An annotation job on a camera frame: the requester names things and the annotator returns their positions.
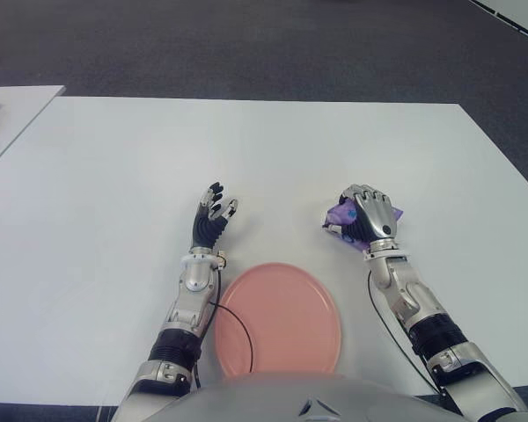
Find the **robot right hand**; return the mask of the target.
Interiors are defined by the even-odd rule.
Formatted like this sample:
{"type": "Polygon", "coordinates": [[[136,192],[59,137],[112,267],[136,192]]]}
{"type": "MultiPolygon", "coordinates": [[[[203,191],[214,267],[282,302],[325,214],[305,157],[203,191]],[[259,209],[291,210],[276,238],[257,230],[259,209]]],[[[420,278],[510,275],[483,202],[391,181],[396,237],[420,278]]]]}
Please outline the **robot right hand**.
{"type": "Polygon", "coordinates": [[[366,251],[373,244],[394,243],[402,214],[392,206],[388,195],[372,186],[353,184],[326,212],[322,229],[355,249],[366,251]]]}

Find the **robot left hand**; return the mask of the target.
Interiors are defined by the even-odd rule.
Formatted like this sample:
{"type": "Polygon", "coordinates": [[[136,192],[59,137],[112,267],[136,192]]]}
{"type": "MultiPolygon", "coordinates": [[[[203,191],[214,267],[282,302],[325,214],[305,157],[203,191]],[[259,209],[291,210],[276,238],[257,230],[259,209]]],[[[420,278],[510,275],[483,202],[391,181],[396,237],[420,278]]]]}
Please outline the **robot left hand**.
{"type": "Polygon", "coordinates": [[[224,186],[215,182],[202,195],[192,228],[191,248],[213,249],[229,220],[236,214],[238,201],[232,199],[223,207],[224,186]]]}

